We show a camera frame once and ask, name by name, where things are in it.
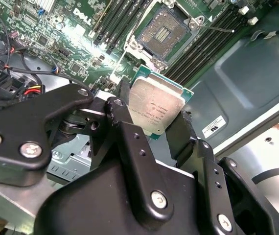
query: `black dimm slot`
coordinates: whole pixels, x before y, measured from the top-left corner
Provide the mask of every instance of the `black dimm slot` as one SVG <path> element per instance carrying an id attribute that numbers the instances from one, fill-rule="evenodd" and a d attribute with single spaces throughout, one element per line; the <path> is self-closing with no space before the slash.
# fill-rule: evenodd
<path id="1" fill-rule="evenodd" d="M 94 41 L 95 45 L 98 45 L 105 32 L 107 31 L 107 29 L 109 28 L 109 26 L 111 25 L 111 23 L 113 22 L 113 20 L 115 19 L 116 15 L 119 14 L 120 12 L 120 7 L 125 3 L 125 0 L 120 0 L 115 7 L 113 7 L 110 12 L 108 13 L 108 16 L 105 17 L 104 22 L 101 24 L 100 29 L 96 32 L 97 38 Z"/>
<path id="2" fill-rule="evenodd" d="M 230 19 L 226 24 L 223 24 L 223 28 L 227 28 L 229 25 L 234 22 L 234 19 Z M 217 39 L 218 35 L 221 34 L 222 32 L 210 30 L 210 34 L 207 35 L 207 38 L 205 38 L 201 43 L 199 43 L 194 50 L 188 55 L 188 57 L 185 59 L 184 63 L 182 63 L 179 67 L 183 68 L 182 70 L 179 69 L 181 72 L 180 74 L 174 73 L 173 76 L 175 77 L 175 81 L 180 80 L 181 75 L 188 69 L 190 69 L 190 64 L 197 59 L 199 56 L 202 56 L 204 53 L 205 48 L 208 45 L 211 45 L 215 42 Z"/>
<path id="3" fill-rule="evenodd" d="M 101 15 L 101 17 L 99 18 L 99 20 L 97 21 L 96 25 L 93 28 L 93 32 L 97 32 L 99 30 L 99 28 L 102 26 L 103 23 L 103 19 L 107 16 L 107 14 L 110 12 L 110 9 L 113 6 L 113 2 L 114 0 L 110 0 L 109 4 L 107 5 L 104 13 Z"/>
<path id="4" fill-rule="evenodd" d="M 105 36 L 103 38 L 104 41 L 106 41 L 106 39 L 111 39 L 112 36 L 114 35 L 114 33 L 116 32 L 116 30 L 118 29 L 118 27 L 121 24 L 125 24 L 124 20 L 125 18 L 129 15 L 130 10 L 132 9 L 132 7 L 134 6 L 134 4 L 136 3 L 136 0 L 130 0 L 126 6 L 124 6 L 123 10 L 120 12 L 120 14 L 118 15 L 118 17 L 114 20 L 113 22 L 113 26 L 109 28 L 109 30 L 105 33 Z"/>
<path id="5" fill-rule="evenodd" d="M 146 4 L 146 0 L 141 0 L 139 2 L 139 4 L 136 6 L 135 10 L 132 12 L 131 15 L 129 15 L 128 19 L 126 20 L 127 23 L 125 23 L 125 25 L 123 26 L 123 28 L 120 30 L 120 32 L 118 32 L 116 35 L 113 36 L 112 38 L 112 42 L 109 43 L 109 47 L 107 50 L 107 53 L 110 54 L 113 49 L 116 47 L 117 43 L 120 40 L 120 37 L 124 34 L 125 30 L 128 28 L 129 24 L 131 23 L 132 19 L 136 17 L 136 15 L 142 10 L 142 13 L 144 12 L 145 8 L 144 7 Z"/>
<path id="6" fill-rule="evenodd" d="M 237 24 L 239 24 L 239 21 L 233 21 L 229 25 L 229 27 L 232 27 L 232 29 L 237 29 Z M 235 33 L 230 33 L 228 35 L 225 35 L 225 33 L 219 32 L 217 35 L 215 35 L 216 38 L 212 40 L 210 44 L 206 45 L 206 48 L 201 48 L 200 53 L 197 54 L 193 61 L 190 61 L 190 63 L 188 64 L 188 70 L 185 70 L 183 73 L 178 74 L 178 82 L 180 83 L 185 80 L 185 78 L 190 77 L 190 74 L 197 69 L 200 61 L 205 60 L 225 38 L 233 37 L 234 34 Z"/>
<path id="7" fill-rule="evenodd" d="M 229 14 L 226 15 L 227 17 L 225 17 L 222 21 L 217 23 L 216 26 L 225 28 L 230 23 L 230 21 L 233 20 L 233 18 L 230 18 L 232 14 L 233 12 L 229 12 Z M 204 45 L 212 42 L 212 40 L 216 37 L 217 34 L 218 31 L 207 29 L 205 37 L 201 37 L 197 40 L 197 42 L 192 46 L 191 50 L 189 50 L 189 52 L 186 54 L 184 60 L 176 66 L 176 69 L 180 71 L 180 68 L 186 68 L 190 64 L 190 61 L 198 55 L 199 50 L 201 50 L 204 47 Z M 169 75 L 170 79 L 171 77 L 173 77 L 173 79 L 177 77 L 175 70 Z"/>
<path id="8" fill-rule="evenodd" d="M 231 40 L 234 38 L 234 36 L 235 36 L 235 35 L 232 35 L 231 37 L 226 38 L 226 39 L 223 41 L 223 43 L 220 44 L 219 47 L 218 47 L 215 51 L 213 51 L 212 55 L 210 55 L 210 57 L 208 57 L 208 58 L 207 58 L 205 61 L 203 61 L 200 65 L 198 65 L 198 68 L 197 68 L 196 70 L 194 70 L 194 72 L 191 73 L 190 76 L 186 77 L 186 78 L 181 82 L 181 84 L 184 84 L 184 85 L 185 85 L 185 84 L 190 80 L 191 77 L 195 76 L 198 72 L 200 72 L 200 70 L 203 69 L 203 68 L 206 66 L 206 64 L 207 64 L 214 56 L 216 56 L 216 55 L 219 53 L 219 51 L 222 50 L 223 47 L 225 47 L 226 44 L 227 44 L 229 41 L 231 41 Z"/>
<path id="9" fill-rule="evenodd" d="M 180 84 L 185 84 L 192 78 L 194 75 L 196 75 L 214 56 L 216 56 L 225 45 L 232 40 L 239 32 L 240 29 L 243 27 L 244 24 L 239 23 L 238 26 L 236 26 L 235 30 L 236 32 L 232 35 L 229 35 L 228 37 L 222 37 L 222 40 L 219 42 L 216 48 L 214 48 L 212 51 L 209 52 L 209 54 L 202 58 L 200 61 L 197 61 L 198 63 L 196 65 L 192 65 L 191 67 L 194 68 L 192 71 L 189 72 L 183 79 L 180 79 Z"/>
<path id="10" fill-rule="evenodd" d="M 230 19 L 228 21 L 228 24 L 224 25 L 223 28 L 234 29 L 236 24 L 238 24 L 238 17 Z M 177 77 L 176 81 L 179 82 L 179 80 L 181 80 L 181 79 L 183 79 L 183 77 L 185 77 L 185 74 L 189 70 L 194 69 L 191 65 L 195 61 L 199 60 L 200 57 L 201 58 L 205 57 L 206 54 L 210 51 L 210 49 L 212 49 L 213 47 L 215 47 L 216 44 L 219 43 L 221 37 L 224 37 L 226 34 L 233 34 L 233 33 L 225 33 L 225 32 L 220 32 L 220 31 L 214 31 L 214 30 L 212 30 L 212 31 L 214 33 L 211 34 L 211 36 L 207 38 L 205 44 L 202 44 L 200 47 L 198 47 L 197 50 L 193 53 L 192 58 L 190 58 L 187 61 L 188 66 L 186 66 L 183 70 L 181 70 L 179 74 L 175 75 Z"/>
<path id="11" fill-rule="evenodd" d="M 229 19 L 230 15 L 233 14 L 233 6 L 229 6 L 220 16 L 219 18 L 211 25 L 213 27 L 219 27 L 222 26 L 221 24 L 224 23 L 226 20 Z M 206 40 L 206 38 L 209 36 L 209 34 L 212 34 L 212 30 L 206 30 L 200 38 L 197 39 L 196 42 L 193 43 L 192 47 L 188 49 L 187 52 L 184 53 L 184 55 L 175 63 L 174 66 L 172 66 L 167 72 L 166 76 L 170 77 L 172 76 L 180 67 L 182 67 L 188 59 L 189 56 L 191 56 L 192 51 L 195 50 L 200 44 Z"/>
<path id="12" fill-rule="evenodd" d="M 212 24 L 212 26 L 215 26 L 217 27 L 217 25 L 219 23 L 221 23 L 223 20 L 226 20 L 229 15 L 232 14 L 231 11 L 228 11 L 228 9 L 226 9 L 222 15 L 220 15 L 220 17 Z M 184 60 L 186 60 L 186 58 L 191 54 L 191 52 L 199 45 L 203 42 L 203 40 L 205 40 L 208 35 L 211 33 L 212 31 L 211 30 L 206 30 L 202 36 L 200 38 L 197 39 L 196 42 L 194 42 L 192 44 L 192 46 L 184 53 L 184 55 L 175 63 L 175 65 L 173 65 L 167 72 L 166 72 L 166 76 L 167 77 L 170 77 L 171 75 L 173 75 L 173 73 L 175 71 L 177 71 L 178 69 L 178 66 L 182 65 L 184 63 Z"/>

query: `sticker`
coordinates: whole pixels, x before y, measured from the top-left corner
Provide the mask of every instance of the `sticker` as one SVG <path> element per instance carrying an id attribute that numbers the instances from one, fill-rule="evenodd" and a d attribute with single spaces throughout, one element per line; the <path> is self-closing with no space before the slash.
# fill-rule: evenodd
<path id="1" fill-rule="evenodd" d="M 209 136 L 211 136 L 213 133 L 215 133 L 217 130 L 223 127 L 225 124 L 227 124 L 226 121 L 223 119 L 222 116 L 219 116 L 215 121 L 213 121 L 203 129 L 205 139 L 207 139 Z"/>

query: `red wire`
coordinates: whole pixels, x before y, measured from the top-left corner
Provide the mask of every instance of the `red wire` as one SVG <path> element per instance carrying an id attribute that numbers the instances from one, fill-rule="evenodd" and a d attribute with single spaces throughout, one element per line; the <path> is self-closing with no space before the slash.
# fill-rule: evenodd
<path id="1" fill-rule="evenodd" d="M 31 92 L 37 92 L 37 93 L 40 93 L 41 91 L 38 90 L 38 89 L 30 89 L 30 90 L 27 90 L 26 92 L 24 92 L 24 94 L 29 94 Z"/>

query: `green circuit board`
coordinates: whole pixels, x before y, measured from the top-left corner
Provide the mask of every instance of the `green circuit board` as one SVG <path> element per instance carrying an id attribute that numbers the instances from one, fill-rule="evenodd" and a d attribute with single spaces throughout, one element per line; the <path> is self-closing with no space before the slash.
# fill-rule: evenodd
<path id="1" fill-rule="evenodd" d="M 156 12 L 161 7 L 166 7 L 166 1 L 163 0 L 146 1 L 146 15 L 144 12 L 139 12 L 134 14 L 135 17 L 132 20 L 125 23 L 124 34 L 120 36 L 112 53 L 108 54 L 106 48 L 94 44 L 95 37 L 92 32 L 102 17 L 104 19 L 109 17 L 109 13 L 104 14 L 108 6 L 114 8 L 122 2 L 121 6 L 125 7 L 121 9 L 126 9 L 131 0 L 46 1 L 53 2 L 53 6 L 49 12 L 40 14 L 41 6 L 35 4 L 38 0 L 0 0 L 0 16 L 10 33 L 19 33 L 15 38 L 18 43 L 44 49 L 58 61 L 63 73 L 83 81 L 91 88 L 107 88 L 110 91 L 116 88 L 116 83 L 109 79 L 110 75 L 131 82 L 141 64 L 140 58 L 124 53 L 123 47 L 129 32 L 134 30 L 134 35 L 138 36 L 153 20 Z M 205 25 L 214 23 L 231 4 L 229 0 L 176 0 L 174 2 L 176 8 L 179 8 L 186 16 L 204 16 Z M 109 22 L 110 27 L 114 27 L 113 22 L 115 21 Z M 203 32 L 200 30 L 197 37 L 200 37 Z M 189 41 L 189 38 L 190 33 L 187 32 L 169 51 L 166 59 L 176 61 L 185 48 L 191 45 L 192 40 Z M 34 51 L 33 55 L 49 62 L 49 59 L 39 51 Z"/>

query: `black plastic bracket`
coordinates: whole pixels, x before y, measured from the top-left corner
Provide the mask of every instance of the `black plastic bracket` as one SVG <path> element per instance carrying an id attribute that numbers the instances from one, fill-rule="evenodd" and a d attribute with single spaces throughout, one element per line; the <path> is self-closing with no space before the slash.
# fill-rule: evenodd
<path id="1" fill-rule="evenodd" d="M 279 213 L 241 166 L 230 158 L 223 158 L 219 165 L 226 174 L 235 220 L 245 234 L 279 235 Z"/>
<path id="2" fill-rule="evenodd" d="M 237 234 L 223 169 L 215 163 L 210 145 L 198 140 L 190 158 L 180 169 L 192 173 L 197 185 L 197 223 L 203 234 Z"/>
<path id="3" fill-rule="evenodd" d="M 48 139 L 64 117 L 93 101 L 90 91 L 80 90 L 71 84 L 0 110 L 0 183 L 24 187 L 41 180 L 51 160 Z M 28 142 L 40 146 L 40 156 L 21 154 L 21 146 Z"/>
<path id="4" fill-rule="evenodd" d="M 110 97 L 105 110 L 111 129 L 104 140 L 91 138 L 91 169 L 113 156 L 120 158 L 134 216 L 146 228 L 158 229 L 171 219 L 174 205 L 146 136 L 140 127 L 133 124 L 127 105 L 121 99 Z M 153 192 L 165 197 L 165 208 L 153 203 Z"/>

